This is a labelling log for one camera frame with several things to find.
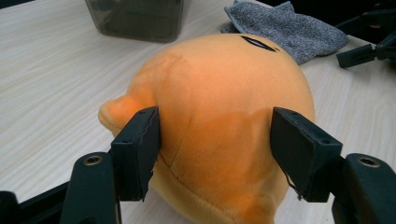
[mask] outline table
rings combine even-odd
[[[100,34],[83,0],[36,0],[0,10],[0,190],[19,202],[70,178],[74,162],[108,151],[112,135],[99,106],[126,91],[134,72],[160,50],[219,33],[232,0],[185,0],[182,30],[169,44]],[[349,37],[340,51],[366,44]],[[344,144],[342,155],[369,154],[396,169],[396,66],[374,61],[342,69],[335,55],[301,65],[317,125]],[[276,223],[333,223],[328,203],[297,200],[290,190]],[[154,190],[122,203],[124,223],[189,223]]]

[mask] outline gray cloth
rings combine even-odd
[[[290,2],[267,8],[251,2],[235,1],[224,8],[231,23],[222,33],[258,35],[276,42],[297,64],[315,56],[335,53],[347,44],[347,35],[310,16],[297,14]]]

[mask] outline light wood surface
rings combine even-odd
[[[0,190],[19,202],[52,189],[74,162],[108,151],[112,135],[99,106],[122,95],[155,53],[195,36],[218,34],[232,0],[185,1],[178,40],[156,44],[97,32],[83,0],[36,0],[0,10]],[[346,51],[366,44],[350,37]],[[343,156],[369,154],[396,168],[396,66],[374,61],[342,69],[335,55],[301,65],[317,125],[344,144]],[[333,223],[328,203],[298,201],[290,190],[276,223]],[[122,203],[124,223],[189,223],[154,190]]]

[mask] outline orange plush toy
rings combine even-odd
[[[274,106],[314,119],[309,86],[276,43],[208,35],[147,61],[99,120],[115,136],[157,105],[160,154],[150,185],[196,223],[273,223],[288,183],[270,149]]]

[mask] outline black embroidered eye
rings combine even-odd
[[[254,45],[256,47],[259,47],[259,48],[262,48],[262,49],[268,49],[270,51],[276,52],[274,49],[272,49],[271,47],[269,47],[268,45],[262,43],[259,40],[256,40],[256,39],[244,36],[244,35],[241,35],[241,37],[244,38],[249,44],[252,44],[252,45]]]

